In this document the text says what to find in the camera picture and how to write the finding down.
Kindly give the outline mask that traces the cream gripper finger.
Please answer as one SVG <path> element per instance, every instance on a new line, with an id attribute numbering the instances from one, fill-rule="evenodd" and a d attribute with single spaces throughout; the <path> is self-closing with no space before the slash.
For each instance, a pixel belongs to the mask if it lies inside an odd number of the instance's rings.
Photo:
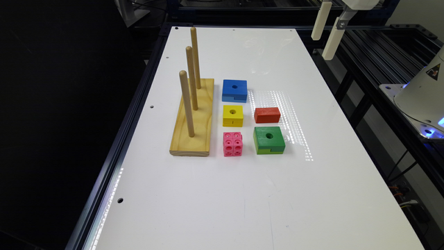
<path id="1" fill-rule="evenodd" d="M 330 9 L 332 7 L 331 1 L 322 1 L 320 9 L 318 11 L 316 21 L 311 32 L 312 40 L 320 40 L 323 30 L 325 28 L 325 24 L 330 13 Z"/>
<path id="2" fill-rule="evenodd" d="M 343 34 L 345 33 L 345 28 L 356 13 L 356 10 L 347 9 L 336 18 L 325 48 L 323 49 L 322 57 L 324 60 L 333 59 Z"/>

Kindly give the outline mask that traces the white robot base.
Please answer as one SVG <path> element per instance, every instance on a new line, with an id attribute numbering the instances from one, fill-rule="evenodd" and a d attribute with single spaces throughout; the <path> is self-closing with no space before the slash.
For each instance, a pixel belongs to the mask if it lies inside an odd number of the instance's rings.
<path id="1" fill-rule="evenodd" d="M 425 140 L 443 139 L 443 50 L 406 84 L 380 90 Z"/>

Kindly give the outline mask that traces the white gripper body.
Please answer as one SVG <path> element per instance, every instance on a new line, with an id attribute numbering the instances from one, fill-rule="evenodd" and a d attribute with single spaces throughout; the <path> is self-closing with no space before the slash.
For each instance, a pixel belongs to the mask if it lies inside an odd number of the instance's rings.
<path id="1" fill-rule="evenodd" d="M 342 0 L 342 2 L 352 10 L 371 10 L 379 0 Z"/>

